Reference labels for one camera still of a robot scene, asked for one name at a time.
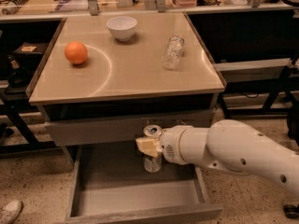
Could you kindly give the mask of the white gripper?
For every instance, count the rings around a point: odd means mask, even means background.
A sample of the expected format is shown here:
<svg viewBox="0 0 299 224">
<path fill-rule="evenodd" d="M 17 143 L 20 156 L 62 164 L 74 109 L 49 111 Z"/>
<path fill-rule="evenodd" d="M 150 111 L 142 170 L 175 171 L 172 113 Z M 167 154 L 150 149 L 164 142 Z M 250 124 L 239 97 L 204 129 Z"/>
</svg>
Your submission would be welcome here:
<svg viewBox="0 0 299 224">
<path fill-rule="evenodd" d="M 171 163 L 186 165 L 190 148 L 189 130 L 192 126 L 175 126 L 164 129 L 160 141 L 152 137 L 137 138 L 138 149 L 145 155 L 157 158 L 163 152 L 164 158 Z"/>
</svg>

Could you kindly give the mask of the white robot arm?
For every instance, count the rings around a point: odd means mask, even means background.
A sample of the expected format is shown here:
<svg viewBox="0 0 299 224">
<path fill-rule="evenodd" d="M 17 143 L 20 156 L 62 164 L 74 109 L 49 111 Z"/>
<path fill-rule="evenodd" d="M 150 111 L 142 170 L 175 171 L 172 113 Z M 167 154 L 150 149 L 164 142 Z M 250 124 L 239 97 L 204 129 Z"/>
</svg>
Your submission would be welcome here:
<svg viewBox="0 0 299 224">
<path fill-rule="evenodd" d="M 231 175 L 257 175 L 299 196 L 299 154 L 237 120 L 223 119 L 209 128 L 150 125 L 136 143 L 153 158 Z"/>
</svg>

